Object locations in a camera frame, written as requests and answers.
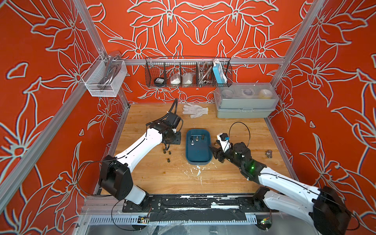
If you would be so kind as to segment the teal plastic storage box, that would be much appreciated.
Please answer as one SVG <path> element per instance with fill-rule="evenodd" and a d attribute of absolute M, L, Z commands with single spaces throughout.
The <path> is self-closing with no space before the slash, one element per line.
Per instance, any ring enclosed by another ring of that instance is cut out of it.
<path fill-rule="evenodd" d="M 199 137 L 199 141 L 194 141 L 194 145 L 191 145 L 190 137 Z M 212 152 L 210 151 L 211 136 L 206 129 L 191 129 L 186 134 L 186 159 L 191 165 L 207 165 L 212 160 Z"/>

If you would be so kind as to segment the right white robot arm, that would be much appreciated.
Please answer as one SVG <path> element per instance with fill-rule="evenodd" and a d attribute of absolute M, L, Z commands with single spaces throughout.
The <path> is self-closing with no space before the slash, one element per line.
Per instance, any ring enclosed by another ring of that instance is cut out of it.
<path fill-rule="evenodd" d="M 221 163 L 229 161 L 248 180 L 261 185 L 253 196 L 255 205 L 304 220 L 321 235 L 344 235 L 352 214 L 337 192 L 328 186 L 318 188 L 288 178 L 252 158 L 245 143 L 217 141 L 210 150 Z"/>

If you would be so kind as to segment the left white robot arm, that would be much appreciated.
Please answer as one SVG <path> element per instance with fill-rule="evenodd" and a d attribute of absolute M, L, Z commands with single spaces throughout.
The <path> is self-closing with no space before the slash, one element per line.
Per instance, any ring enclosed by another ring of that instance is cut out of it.
<path fill-rule="evenodd" d="M 136 186 L 131 173 L 137 164 L 156 146 L 179 145 L 183 120 L 176 113 L 168 112 L 162 118 L 146 124 L 146 132 L 130 147 L 116 156 L 108 155 L 101 164 L 99 186 L 117 200 L 126 200 L 144 209 L 149 194 Z"/>

